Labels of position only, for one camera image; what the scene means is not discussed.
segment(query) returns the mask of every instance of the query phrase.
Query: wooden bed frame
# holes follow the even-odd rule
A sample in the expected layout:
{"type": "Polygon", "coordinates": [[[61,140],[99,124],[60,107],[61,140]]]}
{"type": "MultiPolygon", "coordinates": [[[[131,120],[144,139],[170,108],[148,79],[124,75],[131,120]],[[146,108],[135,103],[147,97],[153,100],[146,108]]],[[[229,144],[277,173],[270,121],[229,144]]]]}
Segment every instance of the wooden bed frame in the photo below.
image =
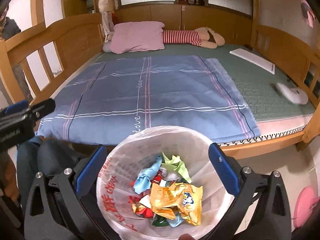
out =
{"type": "MultiPolygon", "coordinates": [[[[12,101],[24,99],[23,93],[15,79],[12,67],[21,63],[30,87],[36,97],[31,104],[49,98],[65,80],[79,67],[101,52],[103,36],[100,31],[101,14],[84,14],[59,20],[47,28],[44,23],[42,0],[31,0],[33,27],[17,34],[11,39],[0,40],[0,77],[12,101]],[[44,45],[53,42],[62,72],[54,77],[44,52],[44,45]],[[30,70],[26,57],[38,51],[49,84],[39,89],[30,70]]],[[[281,30],[257,25],[257,7],[259,0],[254,0],[254,15],[251,46],[281,68],[309,96],[316,107],[316,112],[306,128],[291,135],[266,141],[235,146],[224,146],[222,150],[236,159],[269,153],[297,144],[298,149],[305,147],[312,138],[320,134],[319,98],[313,94],[320,74],[320,56],[306,43],[281,30]],[[317,66],[316,75],[310,87],[304,84],[310,63],[317,66]]]]}

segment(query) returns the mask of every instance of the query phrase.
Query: blue blanket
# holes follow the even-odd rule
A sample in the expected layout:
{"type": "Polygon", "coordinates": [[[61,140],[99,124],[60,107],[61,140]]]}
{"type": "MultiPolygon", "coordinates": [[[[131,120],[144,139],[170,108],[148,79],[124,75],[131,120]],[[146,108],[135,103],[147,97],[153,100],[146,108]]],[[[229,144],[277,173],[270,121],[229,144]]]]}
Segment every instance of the blue blanket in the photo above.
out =
{"type": "Polygon", "coordinates": [[[184,126],[214,142],[260,135],[252,112],[215,58],[157,56],[95,63],[56,96],[38,135],[116,145],[158,125],[184,126]]]}

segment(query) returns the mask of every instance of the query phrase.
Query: pink round object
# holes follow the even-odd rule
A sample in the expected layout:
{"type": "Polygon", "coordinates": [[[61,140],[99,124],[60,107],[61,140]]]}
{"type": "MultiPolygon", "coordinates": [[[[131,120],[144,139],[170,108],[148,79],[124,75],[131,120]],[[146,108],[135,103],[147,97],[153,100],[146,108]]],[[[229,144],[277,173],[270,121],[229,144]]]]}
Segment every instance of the pink round object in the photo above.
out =
{"type": "Polygon", "coordinates": [[[312,213],[312,210],[310,210],[312,205],[318,201],[319,198],[316,198],[312,187],[305,187],[300,192],[293,215],[293,225],[295,228],[299,228],[304,225],[312,213]]]}

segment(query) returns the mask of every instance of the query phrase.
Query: silver screw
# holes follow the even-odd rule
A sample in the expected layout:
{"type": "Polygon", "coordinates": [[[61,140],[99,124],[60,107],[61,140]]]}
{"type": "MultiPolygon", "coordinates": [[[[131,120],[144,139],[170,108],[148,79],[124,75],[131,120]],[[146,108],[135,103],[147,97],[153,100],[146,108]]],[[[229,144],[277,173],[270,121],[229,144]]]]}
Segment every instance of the silver screw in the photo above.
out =
{"type": "Polygon", "coordinates": [[[42,172],[38,172],[38,173],[36,174],[36,178],[39,179],[39,178],[42,177],[42,175],[43,175],[42,172]]]}
{"type": "Polygon", "coordinates": [[[273,172],[273,175],[277,178],[279,178],[281,176],[280,172],[279,171],[274,171],[273,172]]]}
{"type": "Polygon", "coordinates": [[[243,167],[242,170],[243,170],[243,172],[244,172],[245,174],[250,174],[251,171],[252,171],[251,168],[249,168],[249,167],[243,167]]]}
{"type": "Polygon", "coordinates": [[[71,168],[66,168],[66,169],[63,171],[63,173],[66,174],[66,175],[71,174],[71,172],[72,172],[72,169],[71,169],[71,168]]]}

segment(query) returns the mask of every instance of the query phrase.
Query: trash bin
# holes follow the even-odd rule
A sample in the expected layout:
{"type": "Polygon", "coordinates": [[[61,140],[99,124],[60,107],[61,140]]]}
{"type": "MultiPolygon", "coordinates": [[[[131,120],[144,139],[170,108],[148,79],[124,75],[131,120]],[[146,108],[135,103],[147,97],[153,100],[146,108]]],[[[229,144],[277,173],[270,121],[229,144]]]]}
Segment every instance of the trash bin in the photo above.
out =
{"type": "Polygon", "coordinates": [[[188,128],[158,126],[130,135],[114,148],[100,170],[96,187],[98,207],[113,230],[127,240],[178,239],[185,233],[199,239],[209,233],[234,199],[226,192],[209,160],[211,143],[201,133],[188,128]],[[133,213],[128,196],[136,193],[130,183],[140,170],[150,167],[161,152],[168,158],[180,155],[192,184],[203,186],[201,225],[154,227],[151,219],[133,213]]]}

